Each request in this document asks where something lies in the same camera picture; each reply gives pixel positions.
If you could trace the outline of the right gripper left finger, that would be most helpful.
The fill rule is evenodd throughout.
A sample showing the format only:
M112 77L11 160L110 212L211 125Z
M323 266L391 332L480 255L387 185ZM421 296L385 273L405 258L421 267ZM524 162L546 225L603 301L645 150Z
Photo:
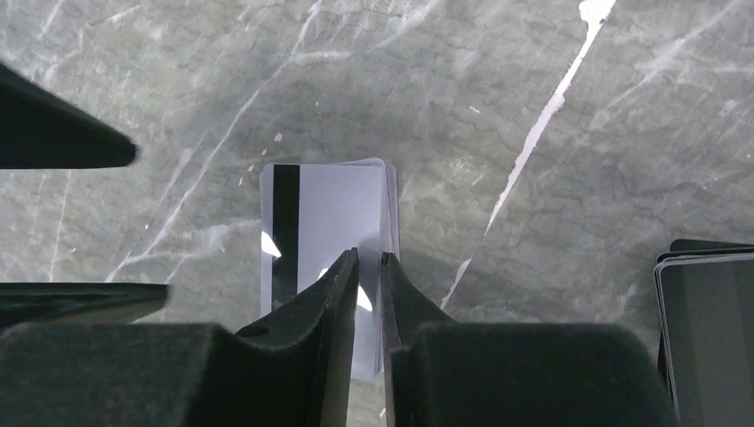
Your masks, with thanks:
M358 254L236 332L218 324L1 328L4 426L342 426Z

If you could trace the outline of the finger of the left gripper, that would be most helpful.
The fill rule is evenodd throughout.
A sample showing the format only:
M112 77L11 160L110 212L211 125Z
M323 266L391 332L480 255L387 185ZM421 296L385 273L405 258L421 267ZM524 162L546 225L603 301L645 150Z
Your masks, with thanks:
M3 282L1 328L28 323L128 324L161 310L170 287L142 283Z
M138 146L113 127L1 66L1 168L124 167Z

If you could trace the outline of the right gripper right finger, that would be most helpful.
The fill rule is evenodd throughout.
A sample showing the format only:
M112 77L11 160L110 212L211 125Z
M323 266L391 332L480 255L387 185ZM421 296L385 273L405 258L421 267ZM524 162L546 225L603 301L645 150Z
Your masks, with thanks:
M646 348L610 324L463 323L381 257L390 426L674 426Z

